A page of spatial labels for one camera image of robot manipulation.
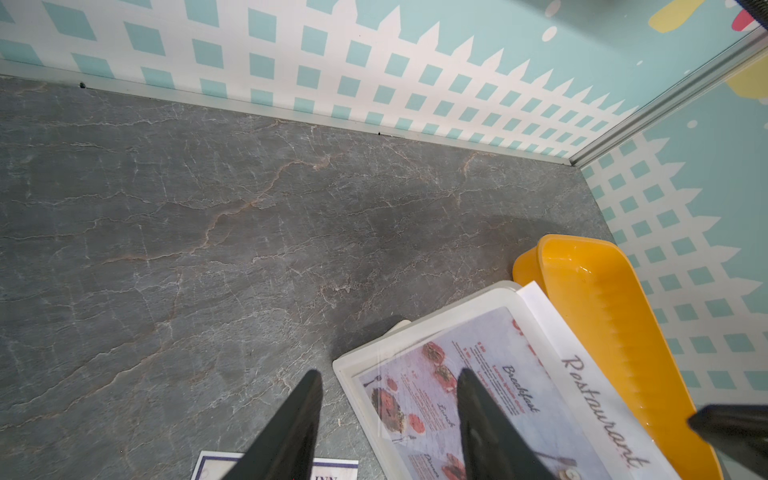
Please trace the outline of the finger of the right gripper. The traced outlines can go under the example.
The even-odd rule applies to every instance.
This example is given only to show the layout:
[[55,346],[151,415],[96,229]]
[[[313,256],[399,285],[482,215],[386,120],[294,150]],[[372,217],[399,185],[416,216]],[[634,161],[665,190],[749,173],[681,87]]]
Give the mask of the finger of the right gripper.
[[706,405],[687,424],[716,450],[761,479],[767,478],[766,405]]

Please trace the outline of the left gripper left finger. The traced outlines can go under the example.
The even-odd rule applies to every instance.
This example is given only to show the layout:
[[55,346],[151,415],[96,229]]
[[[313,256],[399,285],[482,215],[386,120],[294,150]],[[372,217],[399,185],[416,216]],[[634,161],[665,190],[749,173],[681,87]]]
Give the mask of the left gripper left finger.
[[243,454],[238,469],[233,468],[224,480],[236,480],[237,475],[258,476],[259,467],[289,461],[307,474],[314,459],[322,398],[321,373],[306,372]]

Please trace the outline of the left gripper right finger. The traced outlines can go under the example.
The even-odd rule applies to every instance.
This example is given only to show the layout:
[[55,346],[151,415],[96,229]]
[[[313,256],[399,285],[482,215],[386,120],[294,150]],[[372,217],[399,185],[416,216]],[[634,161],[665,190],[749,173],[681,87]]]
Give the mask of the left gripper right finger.
[[466,477],[551,479],[477,375],[464,368],[457,381],[458,415]]

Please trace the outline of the yellow-header old menu sheet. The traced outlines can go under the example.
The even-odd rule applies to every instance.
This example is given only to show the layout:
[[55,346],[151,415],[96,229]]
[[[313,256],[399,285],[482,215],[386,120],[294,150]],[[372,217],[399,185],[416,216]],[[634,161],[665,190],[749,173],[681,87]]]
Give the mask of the yellow-header old menu sheet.
[[[242,453],[208,451],[200,452],[192,479],[225,479],[233,468],[238,469]],[[319,458],[313,459],[307,474],[296,469],[293,462],[278,462],[256,470],[258,476],[240,476],[236,479],[357,479],[358,460]]]

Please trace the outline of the red special menu sheet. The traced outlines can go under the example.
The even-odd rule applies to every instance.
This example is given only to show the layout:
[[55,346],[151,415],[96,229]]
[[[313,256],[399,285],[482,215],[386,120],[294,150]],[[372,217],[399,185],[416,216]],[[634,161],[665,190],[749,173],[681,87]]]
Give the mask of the red special menu sheet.
[[460,376],[488,395],[491,427],[556,479],[675,479],[543,291],[502,281],[392,330],[333,364],[390,479],[466,479]]

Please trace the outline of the white acrylic menu holder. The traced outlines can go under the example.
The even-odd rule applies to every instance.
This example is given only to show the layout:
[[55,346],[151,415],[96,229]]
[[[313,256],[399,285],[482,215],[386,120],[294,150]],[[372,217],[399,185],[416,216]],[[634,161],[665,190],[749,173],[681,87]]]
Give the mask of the white acrylic menu holder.
[[457,381],[472,370],[553,476],[610,474],[523,331],[529,311],[499,282],[333,364],[389,479],[465,479]]

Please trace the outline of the yellow plastic tray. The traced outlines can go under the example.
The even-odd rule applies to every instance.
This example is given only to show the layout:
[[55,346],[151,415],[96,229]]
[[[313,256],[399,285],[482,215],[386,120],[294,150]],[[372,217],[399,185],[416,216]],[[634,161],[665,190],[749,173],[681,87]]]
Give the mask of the yellow plastic tray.
[[626,255],[603,240],[550,234],[520,255],[512,278],[547,295],[636,420],[683,479],[720,479],[696,409]]

